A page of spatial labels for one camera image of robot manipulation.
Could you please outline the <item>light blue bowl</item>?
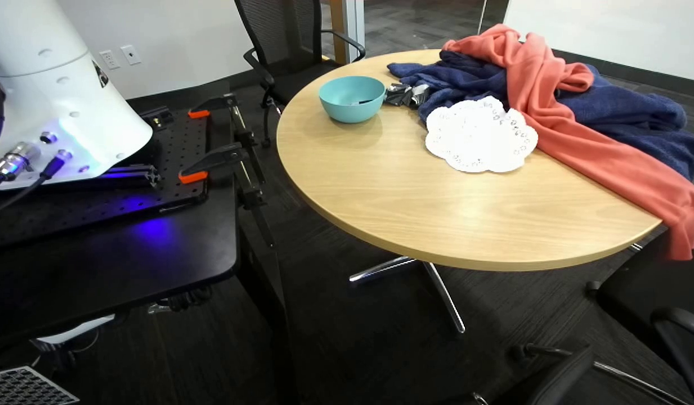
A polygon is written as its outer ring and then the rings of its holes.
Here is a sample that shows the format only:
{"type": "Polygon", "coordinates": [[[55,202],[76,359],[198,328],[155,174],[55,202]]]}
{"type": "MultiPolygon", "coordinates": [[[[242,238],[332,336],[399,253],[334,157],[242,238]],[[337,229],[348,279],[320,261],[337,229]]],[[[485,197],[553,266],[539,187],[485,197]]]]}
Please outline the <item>light blue bowl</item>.
{"type": "Polygon", "coordinates": [[[332,120],[356,124],[377,115],[386,96],[386,86],[368,76],[345,76],[323,84],[318,95],[332,120]]]}

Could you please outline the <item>crumpled silver foil wrapper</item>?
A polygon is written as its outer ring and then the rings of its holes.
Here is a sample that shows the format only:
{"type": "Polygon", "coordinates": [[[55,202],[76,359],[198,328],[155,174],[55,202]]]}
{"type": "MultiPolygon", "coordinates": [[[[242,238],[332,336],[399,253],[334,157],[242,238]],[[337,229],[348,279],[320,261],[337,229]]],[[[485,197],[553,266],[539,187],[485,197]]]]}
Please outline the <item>crumpled silver foil wrapper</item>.
{"type": "Polygon", "coordinates": [[[429,99],[430,93],[431,89],[428,84],[391,84],[386,88],[383,102],[395,107],[404,106],[416,109],[429,99]]]}

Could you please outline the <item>black clamp with orange pad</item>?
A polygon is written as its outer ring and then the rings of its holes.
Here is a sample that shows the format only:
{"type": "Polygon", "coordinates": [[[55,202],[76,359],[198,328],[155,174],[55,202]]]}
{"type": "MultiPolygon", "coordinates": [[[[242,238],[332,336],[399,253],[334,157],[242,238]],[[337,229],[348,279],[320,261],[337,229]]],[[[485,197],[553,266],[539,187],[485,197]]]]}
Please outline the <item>black clamp with orange pad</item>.
{"type": "Polygon", "coordinates": [[[195,183],[207,179],[210,172],[221,168],[231,170],[236,179],[239,202],[245,210],[252,213],[265,244],[274,248],[275,239],[262,212],[266,200],[261,186],[265,184],[266,178],[252,146],[244,147],[241,143],[234,142],[216,148],[181,170],[178,179],[185,185],[195,183]]]}
{"type": "Polygon", "coordinates": [[[188,110],[187,115],[192,119],[210,116],[211,112],[226,109],[229,111],[234,128],[239,131],[246,131],[244,118],[239,108],[239,101],[235,94],[228,93],[201,102],[196,107],[188,110]]]}

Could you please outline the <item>white paper doily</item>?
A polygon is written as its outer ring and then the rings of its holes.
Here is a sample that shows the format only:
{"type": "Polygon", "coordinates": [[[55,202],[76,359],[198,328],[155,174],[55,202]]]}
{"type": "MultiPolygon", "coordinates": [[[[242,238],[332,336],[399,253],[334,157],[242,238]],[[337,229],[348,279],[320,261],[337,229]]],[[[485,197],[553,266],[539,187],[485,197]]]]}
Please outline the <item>white paper doily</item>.
{"type": "Polygon", "coordinates": [[[426,128],[427,151],[465,173],[516,171],[538,144],[525,117],[492,96],[436,108],[426,128]]]}

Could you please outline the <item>black mesh office chair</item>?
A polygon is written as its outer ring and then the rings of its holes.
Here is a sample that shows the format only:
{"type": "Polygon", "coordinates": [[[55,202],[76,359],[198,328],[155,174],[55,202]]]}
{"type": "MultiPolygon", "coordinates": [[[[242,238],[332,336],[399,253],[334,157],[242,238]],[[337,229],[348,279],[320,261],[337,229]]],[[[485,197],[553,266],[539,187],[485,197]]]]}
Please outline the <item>black mesh office chair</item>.
{"type": "Polygon", "coordinates": [[[281,115],[283,108],[314,79],[342,66],[322,57],[322,35],[332,34],[348,44],[358,55],[365,47],[347,34],[322,28],[319,0],[234,0],[244,28],[252,42],[244,59],[259,77],[264,90],[260,107],[263,114],[263,148],[269,148],[271,111],[281,115]]]}

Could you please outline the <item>coral pink cloth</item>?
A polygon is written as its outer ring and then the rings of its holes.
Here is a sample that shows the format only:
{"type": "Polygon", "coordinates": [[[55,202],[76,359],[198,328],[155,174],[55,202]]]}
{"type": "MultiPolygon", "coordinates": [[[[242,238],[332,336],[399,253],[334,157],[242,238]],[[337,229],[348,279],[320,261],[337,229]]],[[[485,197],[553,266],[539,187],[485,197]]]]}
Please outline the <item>coral pink cloth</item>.
{"type": "Polygon", "coordinates": [[[652,156],[576,121],[555,90],[585,92],[588,67],[556,57],[540,34],[494,25],[481,34],[450,39],[444,51],[478,57],[504,68],[511,108],[538,132],[538,148],[571,169],[647,210],[669,227],[668,256],[691,260],[694,250],[694,184],[652,156]]]}

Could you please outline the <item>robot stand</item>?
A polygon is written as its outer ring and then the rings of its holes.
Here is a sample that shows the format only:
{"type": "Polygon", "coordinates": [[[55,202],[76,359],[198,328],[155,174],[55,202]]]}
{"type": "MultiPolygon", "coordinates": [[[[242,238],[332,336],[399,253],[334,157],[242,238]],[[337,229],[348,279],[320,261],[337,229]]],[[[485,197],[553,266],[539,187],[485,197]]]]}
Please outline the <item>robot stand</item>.
{"type": "Polygon", "coordinates": [[[196,205],[0,250],[0,348],[236,277],[272,328],[279,402],[299,405],[284,305],[238,212],[227,179],[196,205]]]}

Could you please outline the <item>dark blue towel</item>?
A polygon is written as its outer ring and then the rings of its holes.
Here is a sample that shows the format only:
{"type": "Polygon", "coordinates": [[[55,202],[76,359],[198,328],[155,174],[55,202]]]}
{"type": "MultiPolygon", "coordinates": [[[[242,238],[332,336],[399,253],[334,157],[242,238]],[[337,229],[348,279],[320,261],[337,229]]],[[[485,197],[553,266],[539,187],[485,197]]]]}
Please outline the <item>dark blue towel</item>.
{"type": "MultiPolygon", "coordinates": [[[[401,84],[427,85],[430,95],[417,108],[421,119],[436,108],[488,96],[509,108],[505,70],[476,57],[442,51],[434,64],[392,62],[387,67],[401,84]]],[[[661,95],[613,85],[596,67],[589,70],[594,82],[586,92],[558,89],[556,100],[570,108],[578,123],[649,154],[693,180],[694,135],[686,130],[684,108],[661,95]]]]}

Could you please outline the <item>black and white checkered board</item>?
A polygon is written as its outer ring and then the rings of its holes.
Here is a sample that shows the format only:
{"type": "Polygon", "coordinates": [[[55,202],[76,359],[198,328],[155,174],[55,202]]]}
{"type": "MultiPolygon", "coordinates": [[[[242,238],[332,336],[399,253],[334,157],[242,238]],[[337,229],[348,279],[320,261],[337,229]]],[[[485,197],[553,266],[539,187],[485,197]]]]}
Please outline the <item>black and white checkered board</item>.
{"type": "Polygon", "coordinates": [[[74,405],[80,399],[32,367],[0,371],[0,405],[74,405]]]}

